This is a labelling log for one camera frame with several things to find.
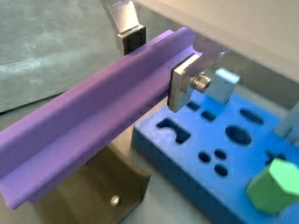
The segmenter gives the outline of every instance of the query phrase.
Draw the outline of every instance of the blue pegboard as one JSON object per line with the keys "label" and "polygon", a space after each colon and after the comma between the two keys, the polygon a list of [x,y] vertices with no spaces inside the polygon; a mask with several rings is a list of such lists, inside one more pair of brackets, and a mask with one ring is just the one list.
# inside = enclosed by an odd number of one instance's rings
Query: blue pegboard
{"label": "blue pegboard", "polygon": [[135,125],[133,144],[215,223],[298,224],[299,203],[270,215],[246,194],[271,159],[299,165],[299,148],[274,134],[279,122],[238,94],[222,105],[194,93],[178,113],[163,107]]}

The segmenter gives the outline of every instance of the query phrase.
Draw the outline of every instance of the green peg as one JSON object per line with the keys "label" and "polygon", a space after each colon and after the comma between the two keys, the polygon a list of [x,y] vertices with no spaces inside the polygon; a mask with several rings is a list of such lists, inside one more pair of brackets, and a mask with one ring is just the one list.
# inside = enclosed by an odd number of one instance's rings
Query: green peg
{"label": "green peg", "polygon": [[299,168],[277,158],[247,186],[258,210],[278,214],[299,200]]}

